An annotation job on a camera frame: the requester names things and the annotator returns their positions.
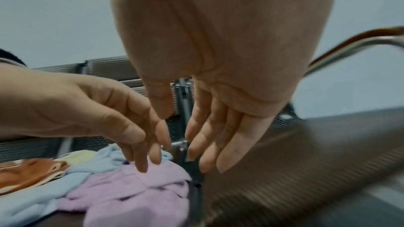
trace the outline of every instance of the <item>brown cloth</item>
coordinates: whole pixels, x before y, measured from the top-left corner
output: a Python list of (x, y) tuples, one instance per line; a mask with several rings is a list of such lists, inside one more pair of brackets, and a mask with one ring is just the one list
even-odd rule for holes
[(61, 177), (69, 165), (65, 161), (28, 159), (0, 164), (0, 195), (43, 185)]

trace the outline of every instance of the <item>purple towel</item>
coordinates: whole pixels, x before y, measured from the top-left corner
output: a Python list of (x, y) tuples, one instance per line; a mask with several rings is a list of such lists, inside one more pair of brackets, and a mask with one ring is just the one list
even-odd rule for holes
[(59, 200), (63, 211), (87, 211), (84, 227), (178, 227), (188, 216), (188, 173), (171, 161), (149, 162), (147, 173), (133, 165), (93, 175)]

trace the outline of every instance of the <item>blue towel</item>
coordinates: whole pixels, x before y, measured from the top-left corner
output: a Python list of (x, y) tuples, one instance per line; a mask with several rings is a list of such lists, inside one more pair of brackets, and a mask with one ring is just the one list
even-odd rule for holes
[(79, 187), (90, 175), (113, 171), (125, 163), (116, 144), (97, 152), (95, 158), (71, 166), (64, 177), (0, 197), (0, 226), (21, 227), (56, 211), (56, 199)]

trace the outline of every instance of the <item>skin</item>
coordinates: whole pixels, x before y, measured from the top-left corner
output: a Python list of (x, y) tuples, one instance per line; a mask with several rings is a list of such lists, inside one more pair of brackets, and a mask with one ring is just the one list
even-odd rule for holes
[(105, 136), (141, 172), (170, 147), (165, 121), (149, 100), (120, 82), (0, 63), (0, 126), (35, 137)]
[(333, 0), (111, 0), (126, 53), (165, 119), (170, 82), (192, 76), (186, 139), (200, 169), (224, 172), (292, 97)]

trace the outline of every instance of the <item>wall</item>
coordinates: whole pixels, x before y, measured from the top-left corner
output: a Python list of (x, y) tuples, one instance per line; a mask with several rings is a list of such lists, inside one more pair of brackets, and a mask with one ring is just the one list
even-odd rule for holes
[[(316, 56), (362, 31), (404, 22), (402, 0), (336, 0)], [(0, 48), (31, 67), (124, 55), (108, 0), (0, 0)], [(404, 105), (404, 52), (367, 50), (304, 79), (294, 96), (301, 117)]]

